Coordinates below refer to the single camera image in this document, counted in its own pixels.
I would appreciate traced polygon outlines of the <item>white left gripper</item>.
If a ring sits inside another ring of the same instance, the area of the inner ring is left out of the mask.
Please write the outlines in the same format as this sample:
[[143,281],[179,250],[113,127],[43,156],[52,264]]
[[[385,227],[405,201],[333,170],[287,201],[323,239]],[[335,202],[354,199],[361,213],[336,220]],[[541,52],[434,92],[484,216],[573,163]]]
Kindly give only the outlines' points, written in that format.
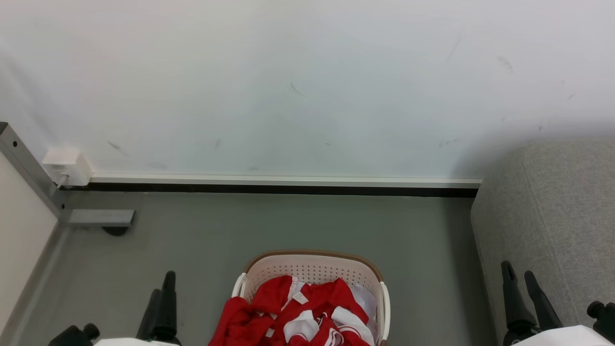
[[[178,346],[176,273],[168,271],[160,289],[154,289],[141,319],[136,339],[101,339],[94,346]],[[154,340],[151,340],[154,329]]]

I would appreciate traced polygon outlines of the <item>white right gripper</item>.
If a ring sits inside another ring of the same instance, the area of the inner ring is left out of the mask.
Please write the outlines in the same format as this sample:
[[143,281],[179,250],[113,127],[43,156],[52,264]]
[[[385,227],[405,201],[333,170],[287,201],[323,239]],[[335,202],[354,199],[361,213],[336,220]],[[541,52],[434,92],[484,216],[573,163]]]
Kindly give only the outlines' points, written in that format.
[[507,331],[504,346],[612,346],[592,328],[583,325],[563,328],[551,301],[530,270],[524,273],[526,288],[536,311],[536,319],[527,309],[518,288],[518,279],[509,261],[501,262]]

